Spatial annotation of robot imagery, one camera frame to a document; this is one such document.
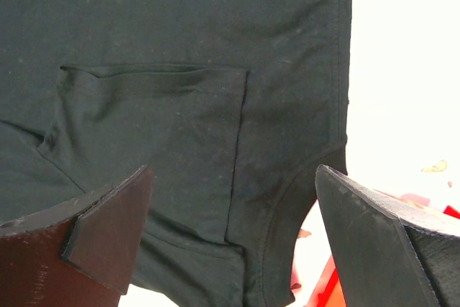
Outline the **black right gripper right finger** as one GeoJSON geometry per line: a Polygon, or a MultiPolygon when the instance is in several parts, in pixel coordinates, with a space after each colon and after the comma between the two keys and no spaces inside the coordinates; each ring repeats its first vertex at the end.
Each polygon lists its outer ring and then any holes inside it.
{"type": "Polygon", "coordinates": [[[326,165],[316,193],[348,306],[458,306],[459,220],[326,165]]]}

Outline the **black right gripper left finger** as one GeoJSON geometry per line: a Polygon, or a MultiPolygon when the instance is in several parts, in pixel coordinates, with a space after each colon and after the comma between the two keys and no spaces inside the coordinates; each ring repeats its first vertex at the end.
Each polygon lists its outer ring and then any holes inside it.
{"type": "Polygon", "coordinates": [[[2,306],[117,306],[134,272],[152,194],[143,166],[105,186],[1,225],[2,306]]]}

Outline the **black t-shirt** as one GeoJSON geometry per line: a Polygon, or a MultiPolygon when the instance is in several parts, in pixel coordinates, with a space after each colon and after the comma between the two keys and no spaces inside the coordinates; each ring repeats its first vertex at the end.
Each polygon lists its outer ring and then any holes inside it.
{"type": "Polygon", "coordinates": [[[351,0],[1,0],[1,220],[142,165],[132,282],[286,306],[321,165],[345,171],[351,0]]]}

